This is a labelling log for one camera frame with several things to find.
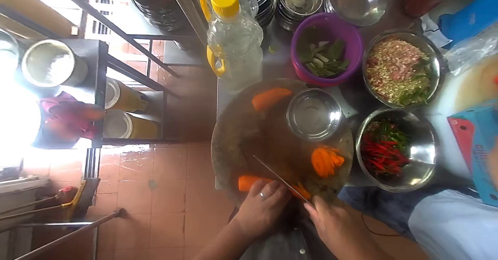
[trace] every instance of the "yellow liquid container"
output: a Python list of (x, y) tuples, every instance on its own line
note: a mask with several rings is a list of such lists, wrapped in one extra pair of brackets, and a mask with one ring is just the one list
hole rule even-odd
[(122, 110), (106, 110), (103, 118), (103, 136), (105, 138), (157, 138), (157, 123), (135, 117)]
[(145, 111), (148, 102), (140, 97), (140, 93), (124, 85), (121, 81), (107, 78), (105, 109), (116, 109), (127, 112)]

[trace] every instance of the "wire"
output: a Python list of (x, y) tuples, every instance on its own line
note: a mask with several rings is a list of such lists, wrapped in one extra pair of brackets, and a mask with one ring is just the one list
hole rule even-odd
[(396, 235), (386, 235), (386, 234), (379, 234), (379, 233), (376, 233), (376, 232), (370, 230), (370, 228), (365, 223), (365, 219), (363, 217), (363, 213), (362, 213), (362, 221), (363, 221), (363, 225), (365, 225), (365, 227), (370, 231), (370, 233), (372, 233), (374, 235), (384, 236), (384, 237), (401, 237), (401, 235), (398, 235), (398, 234), (396, 234)]

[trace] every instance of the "wooden cutting board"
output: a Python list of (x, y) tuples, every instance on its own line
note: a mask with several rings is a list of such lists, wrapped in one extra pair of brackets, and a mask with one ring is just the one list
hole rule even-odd
[[(354, 154), (354, 141), (345, 117), (339, 129), (325, 142), (308, 142), (292, 133), (287, 124), (287, 107), (293, 96), (283, 99), (267, 112), (255, 111), (251, 100), (272, 88), (287, 88), (294, 95), (308, 88), (292, 79), (276, 79), (256, 83), (239, 93), (216, 123), (211, 142), (211, 158), (217, 189), (240, 206), (246, 193), (238, 190), (241, 175), (276, 179), (253, 155), (272, 167), (290, 184), (301, 182), (312, 195), (320, 195), (332, 203), (349, 177)], [(345, 158), (335, 176), (320, 178), (311, 165), (311, 153), (320, 144), (335, 147)]]

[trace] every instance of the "kitchen knife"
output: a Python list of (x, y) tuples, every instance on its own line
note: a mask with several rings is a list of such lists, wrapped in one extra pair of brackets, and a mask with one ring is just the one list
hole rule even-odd
[(254, 158), (256, 158), (256, 160), (258, 160), (263, 166), (265, 166), (267, 169), (269, 169), (277, 178), (278, 180), (280, 180), (283, 184), (285, 184), (287, 187), (289, 187), (289, 190), (292, 191), (293, 193), (296, 193), (299, 197), (301, 197), (301, 199), (303, 201), (305, 201), (306, 203), (308, 203), (309, 205), (311, 205), (314, 209), (316, 209), (316, 207), (310, 202), (308, 201), (306, 198), (303, 197), (303, 195), (301, 195), (301, 193), (297, 192), (292, 186), (290, 186), (289, 183), (287, 183), (287, 181), (285, 181), (283, 178), (281, 178), (276, 172), (274, 172), (268, 165), (266, 165), (265, 163), (263, 163), (261, 160), (259, 160), (258, 157), (256, 157), (256, 155), (253, 155)]

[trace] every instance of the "sliced carrot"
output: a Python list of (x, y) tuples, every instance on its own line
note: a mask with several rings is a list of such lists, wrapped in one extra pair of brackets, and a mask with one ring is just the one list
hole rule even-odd
[(316, 150), (311, 155), (311, 162), (313, 164), (313, 168), (315, 169), (316, 174), (320, 177), (326, 178), (329, 174), (329, 169), (326, 166), (326, 161), (323, 158), (320, 150)]
[(240, 176), (239, 177), (239, 191), (249, 192), (249, 190), (251, 189), (251, 186), (254, 184), (254, 182), (256, 182), (260, 179), (262, 179), (268, 183), (272, 181), (269, 178), (262, 178), (262, 177), (253, 176), (253, 175)]
[(289, 89), (274, 88), (254, 96), (252, 106), (256, 111), (266, 110), (290, 95), (292, 95), (292, 91)]
[(329, 175), (335, 175), (335, 168), (344, 163), (344, 158), (337, 153), (339, 153), (339, 149), (326, 145), (321, 145), (313, 151), (311, 164), (318, 176), (327, 178)]
[[(311, 194), (308, 191), (306, 191), (306, 189), (304, 189), (301, 182), (297, 182), (297, 186), (292, 185), (292, 188), (294, 188), (294, 190), (296, 190), (296, 192), (300, 193), (306, 200), (311, 199)], [(301, 199), (301, 197), (299, 195), (297, 195), (296, 193), (292, 192), (292, 194)]]

